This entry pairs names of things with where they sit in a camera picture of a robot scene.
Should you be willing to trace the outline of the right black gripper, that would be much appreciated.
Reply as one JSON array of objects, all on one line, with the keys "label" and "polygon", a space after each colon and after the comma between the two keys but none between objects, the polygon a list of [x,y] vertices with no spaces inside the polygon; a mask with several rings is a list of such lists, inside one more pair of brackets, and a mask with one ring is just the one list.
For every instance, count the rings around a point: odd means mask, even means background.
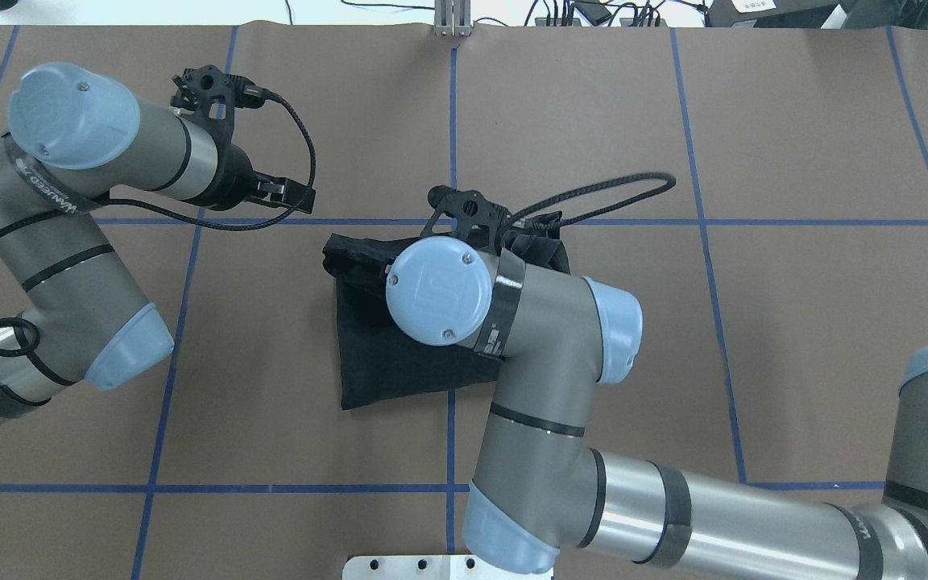
[{"label": "right black gripper", "polygon": [[453,238],[469,243],[471,232],[477,230],[485,235],[483,241],[475,243],[475,249],[487,252],[501,252],[501,234],[508,227],[511,212],[499,203],[488,201],[476,190],[459,190],[450,186],[435,186],[428,191],[427,201],[433,209],[432,216],[422,231],[420,238],[436,235],[433,227],[443,216],[456,221],[456,227],[448,234]]}]

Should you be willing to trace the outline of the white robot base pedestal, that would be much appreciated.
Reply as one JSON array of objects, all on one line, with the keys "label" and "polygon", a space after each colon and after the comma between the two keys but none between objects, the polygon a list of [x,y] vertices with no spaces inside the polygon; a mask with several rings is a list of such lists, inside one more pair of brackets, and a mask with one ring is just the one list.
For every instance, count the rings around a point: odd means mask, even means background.
[{"label": "white robot base pedestal", "polygon": [[480,579],[479,561],[467,555],[351,557],[342,579]]}]

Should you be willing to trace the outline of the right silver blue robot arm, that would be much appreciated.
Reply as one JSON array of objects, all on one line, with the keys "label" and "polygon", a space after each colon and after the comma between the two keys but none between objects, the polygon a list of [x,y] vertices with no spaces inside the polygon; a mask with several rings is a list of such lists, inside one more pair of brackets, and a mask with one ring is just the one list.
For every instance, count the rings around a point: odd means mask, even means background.
[{"label": "right silver blue robot arm", "polygon": [[880,498],[844,507],[598,447],[595,405],[640,356],[644,311],[623,289],[436,234],[384,290],[409,338],[494,361],[462,522],[487,564],[546,574],[572,548],[726,579],[928,579],[928,346],[897,386]]}]

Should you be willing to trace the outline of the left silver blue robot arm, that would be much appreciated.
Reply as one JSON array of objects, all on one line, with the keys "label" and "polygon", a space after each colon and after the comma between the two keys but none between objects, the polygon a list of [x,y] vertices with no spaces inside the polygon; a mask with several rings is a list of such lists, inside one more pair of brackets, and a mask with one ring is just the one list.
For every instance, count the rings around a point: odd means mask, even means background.
[{"label": "left silver blue robot arm", "polygon": [[107,392],[157,366],[174,338],[93,212],[114,187],[214,212],[244,201],[312,213],[305,183],[258,172],[232,142],[236,109],[290,103],[213,65],[173,77],[169,107],[77,64],[22,77],[0,136],[0,260],[31,307],[0,318],[0,426],[87,381]]}]

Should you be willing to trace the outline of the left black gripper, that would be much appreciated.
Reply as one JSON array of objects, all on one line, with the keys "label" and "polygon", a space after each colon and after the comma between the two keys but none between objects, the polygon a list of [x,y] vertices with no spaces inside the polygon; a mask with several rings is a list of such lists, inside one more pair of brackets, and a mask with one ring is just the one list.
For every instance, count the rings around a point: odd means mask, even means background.
[{"label": "left black gripper", "polygon": [[225,212],[251,195],[251,203],[266,208],[313,213],[314,188],[287,177],[256,176],[250,158],[241,147],[216,137],[213,143],[217,150],[216,173],[202,192],[202,208]]}]

